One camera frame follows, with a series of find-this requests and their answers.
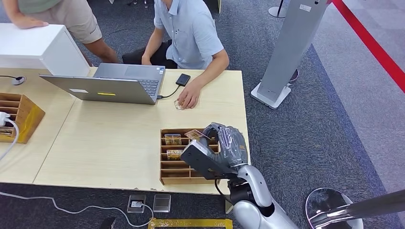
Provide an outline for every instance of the person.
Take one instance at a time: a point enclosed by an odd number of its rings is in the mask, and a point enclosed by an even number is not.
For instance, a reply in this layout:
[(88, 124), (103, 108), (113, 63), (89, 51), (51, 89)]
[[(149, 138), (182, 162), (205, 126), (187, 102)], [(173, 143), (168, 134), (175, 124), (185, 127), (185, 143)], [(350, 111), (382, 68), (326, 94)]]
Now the person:
[[(124, 54), (123, 63), (205, 70), (178, 97), (183, 109), (194, 108), (201, 89), (229, 64), (211, 13), (203, 0), (155, 0), (154, 24), (147, 46)], [(171, 38), (167, 42), (162, 42), (164, 30)]]
[(86, 0), (3, 0), (3, 5), (10, 21), (17, 27), (29, 29), (48, 24), (65, 25), (103, 62), (118, 63), (116, 52), (104, 42), (96, 17)]

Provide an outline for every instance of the person's hand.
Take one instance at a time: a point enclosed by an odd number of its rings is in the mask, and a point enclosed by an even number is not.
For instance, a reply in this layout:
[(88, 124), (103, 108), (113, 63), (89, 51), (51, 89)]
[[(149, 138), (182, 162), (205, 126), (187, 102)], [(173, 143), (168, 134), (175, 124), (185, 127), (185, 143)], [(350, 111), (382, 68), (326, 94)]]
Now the person's hand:
[(142, 65), (152, 65), (150, 58), (142, 56)]
[(197, 103), (198, 98), (200, 97), (201, 89), (203, 87), (195, 80), (191, 81), (184, 90), (180, 93), (179, 104), (181, 104), (182, 109), (193, 109)]
[(14, 25), (16, 25), (20, 29), (29, 29), (33, 27), (44, 27), (48, 26), (49, 23), (35, 19), (33, 17), (19, 15), (12, 19)]

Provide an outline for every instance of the wooden card holder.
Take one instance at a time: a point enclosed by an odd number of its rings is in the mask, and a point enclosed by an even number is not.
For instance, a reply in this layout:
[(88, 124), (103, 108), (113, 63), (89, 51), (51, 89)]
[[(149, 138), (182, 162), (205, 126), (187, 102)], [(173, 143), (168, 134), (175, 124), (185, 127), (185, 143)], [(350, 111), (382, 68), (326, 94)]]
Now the wooden card holder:
[[(163, 185), (183, 185), (183, 184), (213, 184), (214, 180), (206, 180), (199, 172), (192, 169), (184, 161), (169, 161), (167, 159), (167, 150), (179, 149), (184, 150), (191, 141), (185, 133), (198, 130), (200, 132), (203, 129), (162, 129), (160, 132), (160, 181)], [(180, 146), (167, 146), (164, 135), (166, 134), (180, 134), (181, 145)], [(209, 144), (210, 148), (214, 152), (218, 152), (218, 142), (214, 139)]]
[[(17, 143), (26, 144), (41, 122), (45, 112), (25, 95), (0, 93), (0, 112), (10, 114), (20, 134)], [(11, 123), (0, 126), (0, 142), (12, 142), (16, 132)]]

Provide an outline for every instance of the khaki shorts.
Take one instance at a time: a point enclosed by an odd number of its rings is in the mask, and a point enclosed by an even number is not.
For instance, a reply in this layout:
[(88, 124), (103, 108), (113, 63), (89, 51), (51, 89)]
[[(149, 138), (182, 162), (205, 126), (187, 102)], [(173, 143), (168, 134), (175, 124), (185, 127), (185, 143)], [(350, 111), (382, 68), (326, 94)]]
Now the khaki shorts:
[(102, 38), (97, 19), (86, 0), (62, 0), (49, 10), (28, 15), (49, 24), (65, 25), (83, 44)]

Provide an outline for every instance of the light blue shirt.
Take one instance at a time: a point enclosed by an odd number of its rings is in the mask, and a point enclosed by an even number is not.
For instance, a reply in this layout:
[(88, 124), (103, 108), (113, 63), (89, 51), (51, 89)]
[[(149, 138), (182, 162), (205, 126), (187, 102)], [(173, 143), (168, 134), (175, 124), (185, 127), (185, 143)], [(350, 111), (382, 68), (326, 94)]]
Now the light blue shirt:
[(206, 69), (212, 56), (224, 49), (203, 0), (173, 0), (170, 10), (155, 0), (154, 24), (165, 28), (172, 39), (166, 59), (175, 61), (179, 68)]

